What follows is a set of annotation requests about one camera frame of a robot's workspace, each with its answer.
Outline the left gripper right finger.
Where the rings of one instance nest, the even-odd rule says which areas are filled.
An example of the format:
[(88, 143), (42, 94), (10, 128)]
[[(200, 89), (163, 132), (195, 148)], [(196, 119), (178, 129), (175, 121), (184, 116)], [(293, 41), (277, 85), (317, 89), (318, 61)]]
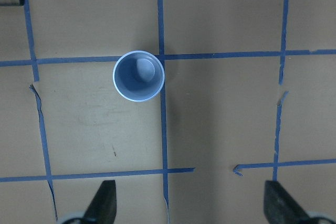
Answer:
[(265, 181), (263, 211), (268, 223), (309, 223), (311, 220), (282, 185), (273, 180)]

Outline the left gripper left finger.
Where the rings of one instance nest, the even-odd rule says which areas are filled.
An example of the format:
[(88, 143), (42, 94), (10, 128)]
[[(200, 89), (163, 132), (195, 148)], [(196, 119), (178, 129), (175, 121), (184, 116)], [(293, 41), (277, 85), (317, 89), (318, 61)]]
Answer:
[(113, 224), (117, 215), (117, 191), (114, 180), (104, 180), (84, 213), (85, 223)]

